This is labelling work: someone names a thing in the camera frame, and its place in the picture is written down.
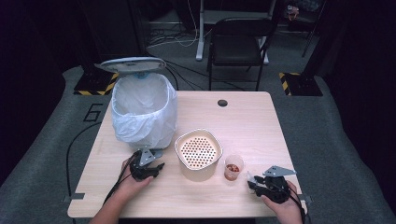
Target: orange strainer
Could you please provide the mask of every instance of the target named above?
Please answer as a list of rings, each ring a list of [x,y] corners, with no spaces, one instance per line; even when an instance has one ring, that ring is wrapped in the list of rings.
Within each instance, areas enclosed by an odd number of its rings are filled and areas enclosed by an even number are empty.
[[[180,136],[175,142],[181,173],[192,181],[204,181],[216,170],[222,155],[218,140],[208,130],[197,129]]]

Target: person's left hand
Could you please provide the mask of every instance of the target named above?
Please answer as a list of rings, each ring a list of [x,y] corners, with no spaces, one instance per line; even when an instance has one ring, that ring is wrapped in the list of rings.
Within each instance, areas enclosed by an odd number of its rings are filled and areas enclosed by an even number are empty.
[[[126,160],[122,163],[121,171],[125,165],[128,165],[127,162],[128,162],[128,160]],[[124,179],[124,180],[120,183],[119,188],[116,190],[115,194],[120,195],[122,198],[129,201],[140,190],[142,190],[145,186],[147,186],[153,178],[154,178],[153,176],[149,176],[142,181],[136,181],[131,176],[131,170],[129,169],[129,167],[127,167],[125,169],[125,172],[124,172],[122,178],[121,178],[121,180],[122,179]]]

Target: chair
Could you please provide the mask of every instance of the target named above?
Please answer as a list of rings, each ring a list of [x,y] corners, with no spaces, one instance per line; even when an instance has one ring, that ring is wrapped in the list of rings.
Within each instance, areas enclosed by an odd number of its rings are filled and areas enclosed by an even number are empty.
[[[259,66],[256,91],[262,78],[263,55],[269,47],[276,26],[269,19],[228,18],[218,21],[213,29],[209,45],[206,70],[209,72],[209,90],[212,90],[212,66]],[[258,37],[266,36],[259,46]]]
[[[302,31],[308,31],[307,42],[304,48],[304,52],[302,57],[305,57],[305,54],[311,44],[312,37],[314,36],[315,32],[318,29],[319,20],[323,14],[323,10],[326,6],[327,0],[319,1],[321,4],[319,8],[315,11],[307,11],[300,9],[298,16],[295,20],[291,21],[289,27],[298,27]]]

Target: trash can lid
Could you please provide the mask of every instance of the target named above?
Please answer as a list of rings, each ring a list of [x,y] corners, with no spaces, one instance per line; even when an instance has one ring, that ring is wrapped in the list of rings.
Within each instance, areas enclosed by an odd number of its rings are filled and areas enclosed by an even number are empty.
[[[109,60],[95,66],[107,72],[129,75],[163,69],[166,63],[159,58],[131,57]]]

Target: plastic cup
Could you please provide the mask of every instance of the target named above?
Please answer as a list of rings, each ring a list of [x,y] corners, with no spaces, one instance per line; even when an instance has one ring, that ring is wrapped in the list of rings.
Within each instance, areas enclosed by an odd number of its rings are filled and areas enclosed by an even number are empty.
[[[224,176],[230,181],[238,178],[245,166],[245,162],[239,155],[230,155],[225,159]]]

